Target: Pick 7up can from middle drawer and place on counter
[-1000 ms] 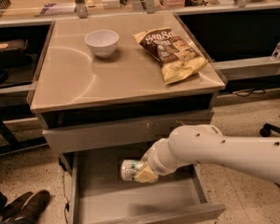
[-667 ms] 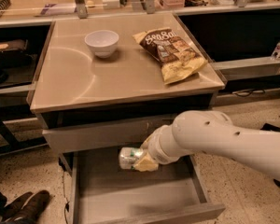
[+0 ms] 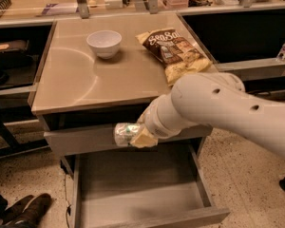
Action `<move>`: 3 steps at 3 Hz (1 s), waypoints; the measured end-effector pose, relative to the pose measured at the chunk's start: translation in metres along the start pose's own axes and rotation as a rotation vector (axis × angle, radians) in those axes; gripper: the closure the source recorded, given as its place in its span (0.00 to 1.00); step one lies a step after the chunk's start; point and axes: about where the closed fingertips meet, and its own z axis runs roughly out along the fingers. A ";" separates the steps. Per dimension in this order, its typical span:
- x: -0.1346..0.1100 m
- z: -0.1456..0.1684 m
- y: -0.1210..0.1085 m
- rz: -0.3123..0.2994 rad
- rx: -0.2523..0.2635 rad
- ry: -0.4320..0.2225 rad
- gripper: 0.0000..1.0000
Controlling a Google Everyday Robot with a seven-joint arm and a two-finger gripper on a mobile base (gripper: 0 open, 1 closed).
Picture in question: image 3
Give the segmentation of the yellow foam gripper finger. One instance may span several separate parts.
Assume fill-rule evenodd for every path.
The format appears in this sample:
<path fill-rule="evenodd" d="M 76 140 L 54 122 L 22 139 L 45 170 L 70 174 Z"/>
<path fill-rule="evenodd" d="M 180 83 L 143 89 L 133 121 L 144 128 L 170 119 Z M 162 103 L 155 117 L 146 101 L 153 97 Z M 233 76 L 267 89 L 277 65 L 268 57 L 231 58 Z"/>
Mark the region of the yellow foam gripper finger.
<path fill-rule="evenodd" d="M 147 115 L 148 111 L 145 110 L 142 115 L 139 117 L 139 119 L 137 120 L 137 123 L 138 124 L 144 124 L 145 123 L 145 118 L 146 118 L 146 115 Z"/>
<path fill-rule="evenodd" d="M 138 148 L 152 147 L 158 144 L 158 139 L 144 127 L 131 139 L 130 144 Z"/>

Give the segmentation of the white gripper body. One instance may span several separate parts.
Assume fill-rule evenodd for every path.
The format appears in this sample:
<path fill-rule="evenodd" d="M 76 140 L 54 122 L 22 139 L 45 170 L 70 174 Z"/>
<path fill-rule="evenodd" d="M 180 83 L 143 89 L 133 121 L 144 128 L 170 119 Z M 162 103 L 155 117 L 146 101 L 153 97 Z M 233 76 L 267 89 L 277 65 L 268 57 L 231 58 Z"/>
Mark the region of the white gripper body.
<path fill-rule="evenodd" d="M 157 139 L 169 139 L 179 135 L 179 130 L 170 130 L 160 121 L 158 115 L 159 101 L 154 100 L 144 111 L 143 122 L 148 131 Z"/>

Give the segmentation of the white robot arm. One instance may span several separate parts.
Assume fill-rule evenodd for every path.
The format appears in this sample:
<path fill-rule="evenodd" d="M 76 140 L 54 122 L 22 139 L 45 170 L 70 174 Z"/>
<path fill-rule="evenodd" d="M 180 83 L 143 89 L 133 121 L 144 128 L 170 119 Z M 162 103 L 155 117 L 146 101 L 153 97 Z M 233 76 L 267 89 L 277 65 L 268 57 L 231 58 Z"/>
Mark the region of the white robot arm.
<path fill-rule="evenodd" d="M 130 144 L 151 147 L 195 125 L 219 128 L 285 159 L 285 103 L 245 92 L 231 73 L 186 74 L 155 99 L 139 118 L 141 130 Z"/>

